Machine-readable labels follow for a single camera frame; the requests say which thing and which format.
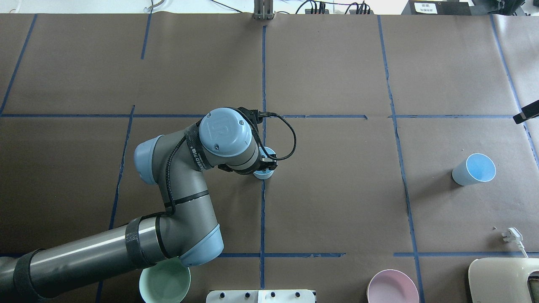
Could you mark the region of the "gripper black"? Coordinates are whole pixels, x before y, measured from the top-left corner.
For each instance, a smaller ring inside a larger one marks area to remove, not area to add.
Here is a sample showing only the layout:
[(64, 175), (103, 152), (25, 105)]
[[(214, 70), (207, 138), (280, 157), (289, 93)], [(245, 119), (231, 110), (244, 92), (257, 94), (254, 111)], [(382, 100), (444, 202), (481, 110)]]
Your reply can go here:
[(258, 160), (258, 170), (260, 169), (265, 169), (266, 167), (273, 170), (273, 169), (276, 169), (277, 166), (278, 166), (278, 161), (277, 160), (273, 160), (273, 159), (270, 159), (267, 155), (270, 155), (270, 154), (266, 154), (264, 152), (264, 148), (259, 148), (259, 155), (260, 155), (260, 159)]

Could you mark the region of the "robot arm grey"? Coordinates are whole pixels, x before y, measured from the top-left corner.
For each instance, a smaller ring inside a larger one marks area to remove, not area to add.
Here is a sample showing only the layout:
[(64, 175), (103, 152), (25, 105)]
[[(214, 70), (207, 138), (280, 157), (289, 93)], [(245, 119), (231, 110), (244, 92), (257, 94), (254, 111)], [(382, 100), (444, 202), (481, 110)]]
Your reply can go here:
[(1, 301), (43, 303), (62, 293), (178, 257), (198, 266), (223, 251), (204, 171), (240, 175), (280, 160), (258, 124), (275, 113), (214, 109), (133, 152), (136, 217), (117, 218), (135, 115), (15, 117), (1, 134)]

